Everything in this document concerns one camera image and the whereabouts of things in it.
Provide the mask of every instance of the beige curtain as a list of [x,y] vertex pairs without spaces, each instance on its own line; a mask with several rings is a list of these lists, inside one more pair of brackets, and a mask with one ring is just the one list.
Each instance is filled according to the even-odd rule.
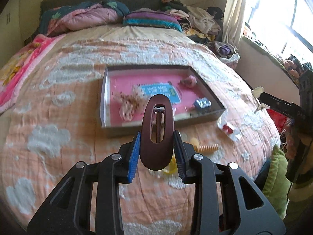
[[246,0],[227,0],[224,12],[223,42],[239,47],[244,28]]

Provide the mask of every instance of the red bag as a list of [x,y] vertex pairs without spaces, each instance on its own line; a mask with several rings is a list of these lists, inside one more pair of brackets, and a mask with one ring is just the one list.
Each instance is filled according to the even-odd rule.
[[271,119],[274,121],[276,128],[279,133],[283,131],[287,118],[285,115],[280,114],[274,110],[267,109],[267,113],[270,115]]

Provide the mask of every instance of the green cushion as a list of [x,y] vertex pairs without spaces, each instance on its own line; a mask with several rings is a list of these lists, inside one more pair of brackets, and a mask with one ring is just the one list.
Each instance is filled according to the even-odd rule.
[[287,193],[290,187],[290,181],[285,176],[287,164],[284,152],[275,145],[271,156],[269,174],[262,190],[282,219],[284,218],[287,206]]

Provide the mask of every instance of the blue label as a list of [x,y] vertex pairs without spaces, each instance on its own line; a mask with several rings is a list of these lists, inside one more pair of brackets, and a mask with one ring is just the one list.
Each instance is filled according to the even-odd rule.
[[154,96],[158,94],[167,96],[170,99],[171,104],[178,104],[181,102],[176,89],[168,83],[140,85],[140,88],[142,89],[143,93],[148,96]]

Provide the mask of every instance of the beige bed sheet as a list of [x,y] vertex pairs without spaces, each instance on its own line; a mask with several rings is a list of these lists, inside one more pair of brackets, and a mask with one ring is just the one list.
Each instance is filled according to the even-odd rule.
[[[243,133],[234,143],[215,122],[181,128],[183,141],[196,137],[201,144],[220,145],[209,156],[212,161],[235,161],[254,179],[279,144],[267,112],[254,113],[256,103],[242,79],[207,47],[178,31],[114,25],[69,33],[28,77],[15,106],[0,117],[0,193],[22,226],[75,162],[100,162],[132,140],[106,138],[95,112],[105,67],[129,63],[191,65],[207,82],[226,108],[223,116]],[[68,65],[76,70],[92,66],[92,73],[83,81],[56,82],[56,73],[67,73]],[[120,186],[125,234],[189,234],[193,194],[194,187],[182,184],[178,174],[149,171],[139,161],[133,183]]]

